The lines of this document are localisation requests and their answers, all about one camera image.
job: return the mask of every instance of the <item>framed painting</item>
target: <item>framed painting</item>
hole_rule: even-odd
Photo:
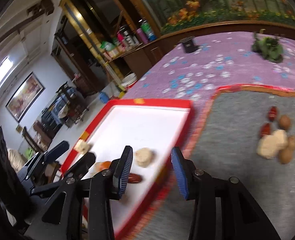
[[[20,122],[43,90],[43,85],[32,72],[12,95],[6,104],[6,108],[15,120]]]

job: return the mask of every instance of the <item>floral tablecloth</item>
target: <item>floral tablecloth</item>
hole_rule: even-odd
[[[251,52],[253,33],[196,37],[200,48],[185,54],[177,45],[151,68],[124,98],[181,98],[194,101],[194,128],[205,102],[220,86],[264,84],[295,89],[295,41],[282,38],[284,60],[275,64]]]

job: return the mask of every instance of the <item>green succulent plant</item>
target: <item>green succulent plant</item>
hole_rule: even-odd
[[[283,47],[279,43],[279,38],[264,37],[259,39],[257,33],[254,32],[254,44],[252,45],[252,51],[259,53],[263,59],[267,59],[271,62],[280,63],[283,61]]]

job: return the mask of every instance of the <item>screw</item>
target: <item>screw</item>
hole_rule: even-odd
[[[204,174],[204,171],[203,170],[195,170],[194,174],[197,175],[197,176],[201,176],[201,175]]]
[[[111,174],[112,174],[112,171],[109,170],[109,169],[106,169],[106,170],[103,170],[102,171],[102,175],[103,176],[111,176]]]
[[[238,184],[239,179],[237,177],[230,177],[230,182],[232,182],[234,184]]]
[[[66,180],[66,183],[67,183],[68,185],[73,184],[74,182],[75,182],[75,179],[74,179],[74,178],[68,178],[68,179]]]

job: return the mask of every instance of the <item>floral wall mural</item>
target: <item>floral wall mural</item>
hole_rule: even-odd
[[[295,10],[286,0],[144,0],[162,33],[230,20],[265,20],[295,26]]]

